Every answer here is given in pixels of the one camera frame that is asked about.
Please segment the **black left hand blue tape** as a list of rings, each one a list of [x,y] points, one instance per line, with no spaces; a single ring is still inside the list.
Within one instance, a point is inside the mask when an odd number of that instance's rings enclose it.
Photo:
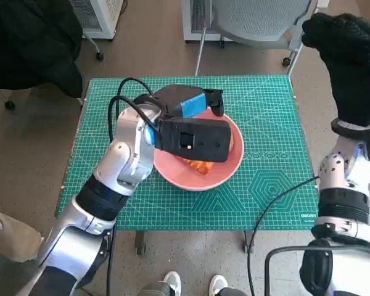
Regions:
[[[160,109],[160,117],[192,118],[210,108],[217,117],[224,114],[223,90],[204,89],[184,84],[171,84],[153,94],[143,94],[136,105],[152,104]]]

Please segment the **black knitted gloved right hand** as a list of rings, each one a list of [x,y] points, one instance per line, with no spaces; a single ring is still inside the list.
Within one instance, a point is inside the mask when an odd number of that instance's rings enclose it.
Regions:
[[[338,118],[370,125],[370,21],[352,14],[315,13],[302,25],[302,43],[316,49],[329,72]]]

